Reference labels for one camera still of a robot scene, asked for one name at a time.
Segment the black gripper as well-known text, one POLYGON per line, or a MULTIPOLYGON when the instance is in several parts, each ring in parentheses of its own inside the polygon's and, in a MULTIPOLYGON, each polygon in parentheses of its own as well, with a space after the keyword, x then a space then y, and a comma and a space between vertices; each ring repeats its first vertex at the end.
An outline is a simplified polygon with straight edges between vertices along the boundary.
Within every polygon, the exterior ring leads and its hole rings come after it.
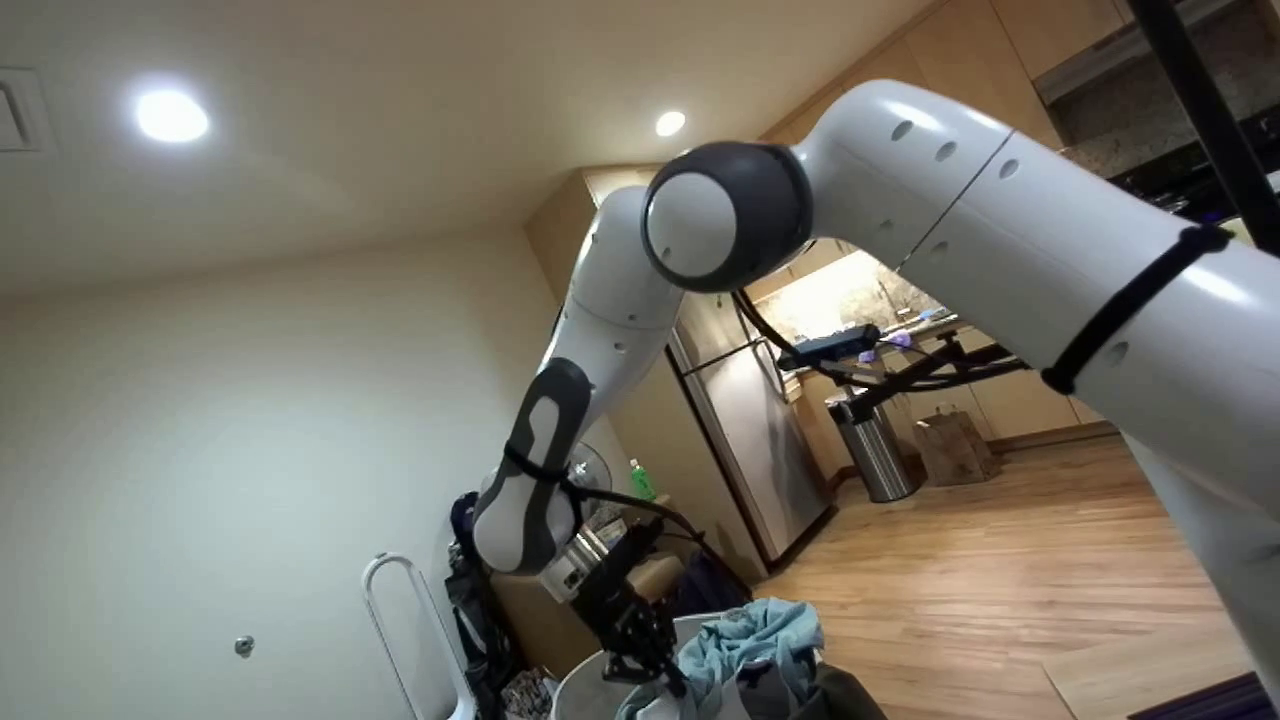
POLYGON ((575 589, 574 610, 591 626, 609 651, 603 679, 650 685, 657 666, 677 698, 694 692, 672 644, 677 624, 666 600, 634 589, 634 572, 657 552, 650 523, 627 526, 609 557, 575 589))

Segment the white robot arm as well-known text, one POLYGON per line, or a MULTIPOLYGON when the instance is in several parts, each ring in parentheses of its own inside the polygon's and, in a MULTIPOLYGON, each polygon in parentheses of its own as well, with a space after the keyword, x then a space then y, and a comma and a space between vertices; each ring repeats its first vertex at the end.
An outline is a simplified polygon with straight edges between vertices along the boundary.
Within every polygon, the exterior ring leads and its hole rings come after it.
POLYGON ((582 526, 564 459, 650 370, 679 300, 735 293, 815 236, 1099 412, 1280 695, 1280 259, 899 79, 844 90, 798 142, 702 142, 609 191, 481 490, 481 564, 558 566, 582 526))

